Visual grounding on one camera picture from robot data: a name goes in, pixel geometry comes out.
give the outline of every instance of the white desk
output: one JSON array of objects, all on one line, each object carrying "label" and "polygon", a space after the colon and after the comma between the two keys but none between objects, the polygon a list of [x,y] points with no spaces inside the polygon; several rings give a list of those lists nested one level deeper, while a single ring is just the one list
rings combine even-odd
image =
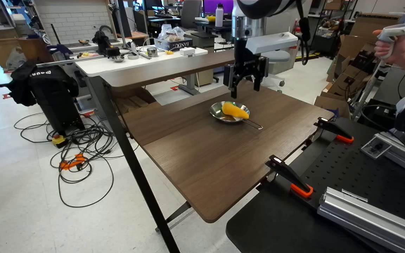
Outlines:
[{"label": "white desk", "polygon": [[[201,56],[203,54],[207,54],[207,50],[196,48],[195,55]],[[158,57],[153,57],[151,59],[146,59],[140,56],[140,58],[136,60],[125,59],[122,63],[116,63],[111,59],[102,58],[102,59],[95,59],[95,60],[88,60],[88,61],[80,61],[76,62],[76,66],[82,70],[88,77],[96,77],[101,76],[104,78],[104,74],[124,70],[124,69],[132,69],[134,67],[140,67],[150,64],[164,64],[164,61],[169,59],[176,59],[176,58],[183,58],[187,56],[182,56],[179,51],[175,52],[174,54],[166,54],[165,52],[159,51]]]}]

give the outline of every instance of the tile floor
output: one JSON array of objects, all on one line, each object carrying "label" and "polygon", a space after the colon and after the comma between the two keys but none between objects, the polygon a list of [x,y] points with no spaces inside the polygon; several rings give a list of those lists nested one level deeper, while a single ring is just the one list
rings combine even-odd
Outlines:
[{"label": "tile floor", "polygon": [[[311,60],[305,67],[296,63],[294,69],[279,74],[286,78],[283,93],[313,103],[326,85],[330,63],[326,58]],[[10,77],[3,74],[0,67],[0,83],[9,81]],[[219,84],[203,86],[200,91],[216,88],[221,83],[222,80]],[[188,97],[183,91],[172,91],[170,87],[175,85],[168,81],[150,85],[148,90],[161,104]],[[57,149],[50,143],[27,142],[19,136],[20,131],[13,128],[18,119],[41,112],[40,108],[37,105],[24,107],[12,99],[3,99],[5,93],[8,90],[0,88],[0,252],[167,252],[123,158],[110,160],[115,182],[103,201],[88,208],[63,205],[58,196],[57,170],[49,165]],[[43,115],[38,115],[20,126],[44,120]],[[39,128],[26,134],[40,141],[46,131]],[[141,148],[135,153],[164,215],[170,215],[184,203],[184,198]],[[121,154],[121,151],[117,148],[113,154]],[[93,167],[98,169],[88,180],[77,186],[63,186],[67,202],[82,205],[97,200],[107,191],[111,182],[107,164],[95,161]],[[251,191],[214,224],[207,224],[194,211],[187,211],[186,218],[172,229],[181,252],[238,253],[225,235],[226,222],[255,194],[256,190]]]}]

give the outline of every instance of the water bottle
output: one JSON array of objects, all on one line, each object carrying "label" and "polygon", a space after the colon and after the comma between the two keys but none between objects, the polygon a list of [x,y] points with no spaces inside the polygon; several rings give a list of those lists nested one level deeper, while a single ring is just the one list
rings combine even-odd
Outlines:
[{"label": "water bottle", "polygon": [[217,10],[215,11],[215,27],[223,26],[223,5],[218,4]]}]

